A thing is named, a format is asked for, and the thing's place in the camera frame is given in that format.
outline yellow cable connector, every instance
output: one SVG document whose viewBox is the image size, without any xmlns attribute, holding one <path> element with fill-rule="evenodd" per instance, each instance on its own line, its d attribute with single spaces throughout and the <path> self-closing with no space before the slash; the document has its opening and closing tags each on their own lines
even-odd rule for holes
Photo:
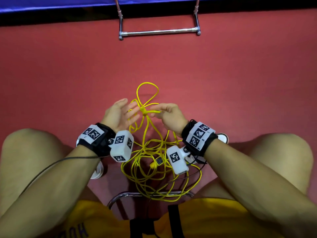
<svg viewBox="0 0 317 238">
<path fill-rule="evenodd" d="M 155 86 L 157 89 L 157 92 L 146 103 L 142 104 L 140 101 L 140 98 L 139 98 L 139 89 L 142 85 L 145 85 L 145 84 Z M 174 202 L 174 201 L 179 200 L 181 196 L 185 195 L 187 192 L 189 192 L 192 188 L 194 188 L 198 184 L 198 182 L 201 179 L 202 172 L 201 172 L 201 170 L 199 171 L 199 178 L 191 187 L 186 189 L 188 181 L 189 181 L 189 179 L 187 178 L 187 179 L 185 179 L 185 184 L 184 184 L 184 187 L 182 188 L 182 192 L 180 194 L 172 195 L 172 196 L 168 196 L 168 197 L 167 197 L 167 195 L 174 188 L 174 182 L 172 182 L 172 185 L 168 189 L 167 194 L 162 194 L 162 193 L 160 193 L 160 191 L 163 190 L 165 187 L 167 187 L 168 184 L 165 184 L 164 186 L 160 187 L 159 189 L 153 188 L 153 187 L 146 184 L 149 180 L 163 180 L 166 176 L 166 173 L 168 173 L 168 172 L 172 172 L 172 174 L 173 174 L 173 179 L 171 181 L 176 180 L 178 177 L 178 175 L 176 175 L 173 172 L 172 166 L 170 165 L 168 158 L 166 158 L 166 150 L 171 145 L 179 146 L 179 142 L 182 140 L 178 140 L 176 134 L 173 132 L 175 141 L 168 142 L 167 138 L 168 138 L 170 131 L 167 132 L 167 135 L 164 139 L 162 137 L 161 133 L 158 131 L 158 129 L 152 123 L 150 117 L 148 116 L 149 113 L 159 113 L 160 111 L 156 111 L 156 110 L 149 110 L 148 111 L 148 110 L 146 110 L 146 108 L 149 107 L 150 105 L 158 104 L 158 103 L 149 103 L 158 93 L 159 93 L 159 88 L 155 84 L 150 83 L 150 82 L 144 82 L 144 83 L 140 84 L 137 88 L 137 98 L 132 100 L 131 102 L 134 102 L 134 101 L 137 102 L 143 116 L 142 116 L 142 120 L 141 120 L 140 125 L 138 125 L 137 123 L 135 123 L 135 126 L 131 125 L 129 127 L 129 131 L 131 133 L 134 133 L 134 132 L 138 131 L 139 129 L 141 129 L 145 119 L 146 119 L 146 127 L 145 127 L 145 130 L 143 133 L 142 144 L 138 144 L 137 142 L 134 142 L 136 145 L 138 145 L 140 147 L 140 149 L 134 150 L 132 152 L 133 156 L 131 157 L 131 159 L 129 161 L 121 164 L 121 171 L 124 173 L 124 175 L 129 180 L 135 182 L 137 190 L 143 196 L 145 196 L 149 199 L 151 198 L 152 200 L 163 200 L 163 201 L 168 201 L 168 202 Z M 151 139 L 148 141 L 145 140 L 146 133 L 147 133 L 150 125 L 158 133 L 160 139 Z M 150 164 L 151 169 L 147 172 L 147 174 L 144 172 L 144 170 L 141 167 L 141 159 L 152 159 L 152 163 Z M 125 166 L 129 162 L 132 163 L 131 168 L 130 168 L 131 174 L 127 174 L 125 172 Z M 164 164 L 164 171 L 158 171 L 158 166 L 161 164 Z M 154 176 L 156 176 L 156 174 L 161 174 L 162 177 L 154 178 Z M 152 197 L 154 192 L 156 192 L 157 194 L 160 194 L 161 197 L 158 197 L 158 198 Z"/>
</svg>

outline blue fabric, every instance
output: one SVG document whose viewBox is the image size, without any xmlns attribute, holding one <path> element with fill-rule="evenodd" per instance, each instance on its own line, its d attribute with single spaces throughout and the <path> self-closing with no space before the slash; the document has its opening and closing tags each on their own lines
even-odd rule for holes
<svg viewBox="0 0 317 238">
<path fill-rule="evenodd" d="M 119 0 L 119 4 L 137 4 L 187 0 Z M 115 5 L 114 0 L 0 0 L 0 13 L 66 7 Z"/>
</svg>

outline yellow shirt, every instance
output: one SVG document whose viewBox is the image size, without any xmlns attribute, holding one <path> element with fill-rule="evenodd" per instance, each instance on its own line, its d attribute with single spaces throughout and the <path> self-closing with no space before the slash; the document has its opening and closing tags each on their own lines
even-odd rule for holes
<svg viewBox="0 0 317 238">
<path fill-rule="evenodd" d="M 180 204 L 178 209 L 185 238 L 283 237 L 274 229 L 261 225 L 240 203 L 234 200 L 192 199 Z M 168 213 L 154 222 L 154 228 L 160 238 L 173 238 Z M 130 238 L 130 222 L 117 220 L 101 203 L 81 200 L 56 238 L 88 237 Z M 143 234 L 143 238 L 145 237 L 155 236 Z"/>
</svg>

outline leg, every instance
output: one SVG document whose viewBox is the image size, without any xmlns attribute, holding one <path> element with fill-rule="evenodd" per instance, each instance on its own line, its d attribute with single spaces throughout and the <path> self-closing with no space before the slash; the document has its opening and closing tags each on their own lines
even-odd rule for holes
<svg viewBox="0 0 317 238">
<path fill-rule="evenodd" d="M 293 134 L 268 134 L 249 142 L 233 143 L 231 146 L 270 167 L 301 192 L 307 193 L 313 154 L 302 138 Z M 205 197 L 234 200 L 218 178 L 206 184 L 194 196 Z"/>
<path fill-rule="evenodd" d="M 71 149 L 44 131 L 22 129 L 10 134 L 0 159 L 0 217 L 40 171 L 64 158 Z M 99 201 L 88 187 L 80 199 Z"/>
</svg>

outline red surface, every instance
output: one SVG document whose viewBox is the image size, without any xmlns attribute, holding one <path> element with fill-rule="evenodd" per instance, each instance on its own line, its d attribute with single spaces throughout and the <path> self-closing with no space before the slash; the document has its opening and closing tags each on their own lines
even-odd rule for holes
<svg viewBox="0 0 317 238">
<path fill-rule="evenodd" d="M 118 20 L 0 28 L 0 141 L 44 129 L 74 146 L 107 107 L 150 81 L 231 142 L 270 132 L 302 136 L 317 152 L 317 10 L 207 14 L 194 34 L 118 40 Z M 125 20 L 125 30 L 191 27 L 191 16 Z M 142 98 L 152 89 L 141 90 Z M 215 174 L 203 172 L 200 187 Z M 117 165 L 90 187 L 107 203 L 128 189 Z M 317 166 L 309 196 L 317 202 Z M 133 203 L 123 202 L 133 218 Z"/>
</svg>

